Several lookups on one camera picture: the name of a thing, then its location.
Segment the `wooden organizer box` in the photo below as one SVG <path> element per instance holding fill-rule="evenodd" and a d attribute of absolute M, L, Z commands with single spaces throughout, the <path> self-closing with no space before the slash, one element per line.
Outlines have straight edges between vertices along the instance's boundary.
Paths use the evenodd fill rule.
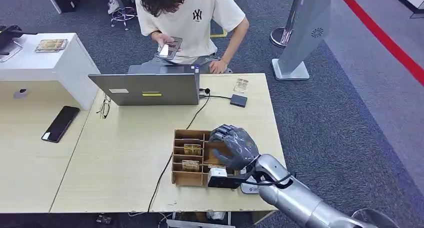
<path fill-rule="evenodd" d="M 186 186 L 204 186 L 208 185 L 208 173 L 210 165 L 223 165 L 212 153 L 217 149 L 221 154 L 231 156 L 227 146 L 222 141 L 208 142 L 210 131 L 203 130 L 185 130 L 175 131 L 172 153 L 172 183 Z M 184 144 L 199 144 L 201 148 L 200 155 L 184 154 Z M 199 172 L 183 171 L 183 160 L 199 161 Z M 226 168 L 228 176 L 235 175 L 235 171 Z"/>

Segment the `laptop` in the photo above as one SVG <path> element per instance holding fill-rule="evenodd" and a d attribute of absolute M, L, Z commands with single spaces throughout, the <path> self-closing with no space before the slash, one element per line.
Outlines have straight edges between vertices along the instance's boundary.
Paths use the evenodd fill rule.
<path fill-rule="evenodd" d="M 130 66 L 128 74 L 90 74 L 88 77 L 117 105 L 197 105 L 199 67 L 161 65 L 144 70 Z"/>

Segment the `red line on floor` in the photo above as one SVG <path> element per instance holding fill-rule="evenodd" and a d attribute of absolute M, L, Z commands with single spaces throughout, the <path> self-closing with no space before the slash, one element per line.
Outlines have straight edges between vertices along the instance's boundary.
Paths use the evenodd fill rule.
<path fill-rule="evenodd" d="M 355 15 L 362 21 L 368 30 L 381 44 L 424 86 L 424 70 L 408 54 L 405 53 L 374 20 L 359 6 L 355 0 L 344 0 Z"/>

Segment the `black smartphone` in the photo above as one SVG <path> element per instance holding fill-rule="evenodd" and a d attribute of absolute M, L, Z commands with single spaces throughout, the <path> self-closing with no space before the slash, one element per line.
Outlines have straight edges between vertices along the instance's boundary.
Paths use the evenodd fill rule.
<path fill-rule="evenodd" d="M 175 54 L 177 54 L 178 49 L 181 46 L 181 43 L 183 42 L 182 38 L 176 38 L 176 37 L 171 37 L 173 38 L 173 42 L 172 43 L 166 43 L 167 47 L 168 47 L 168 51 L 164 50 L 165 45 L 161 48 L 160 52 L 158 53 L 158 57 L 161 59 L 174 59 Z"/>
<path fill-rule="evenodd" d="M 79 108 L 64 106 L 53 120 L 50 127 L 45 131 L 44 135 L 42 135 L 41 139 L 58 143 L 79 111 Z"/>

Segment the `white cabinet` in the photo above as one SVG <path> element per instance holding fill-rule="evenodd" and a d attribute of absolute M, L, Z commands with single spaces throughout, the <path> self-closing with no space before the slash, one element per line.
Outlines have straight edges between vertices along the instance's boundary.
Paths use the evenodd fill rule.
<path fill-rule="evenodd" d="M 57 53 L 35 53 L 34 50 L 43 39 L 67 39 L 68 44 Z M 23 49 L 0 63 L 0 82 L 57 81 L 82 109 L 91 108 L 98 87 L 88 78 L 88 74 L 100 72 L 75 33 L 23 35 L 16 42 Z"/>

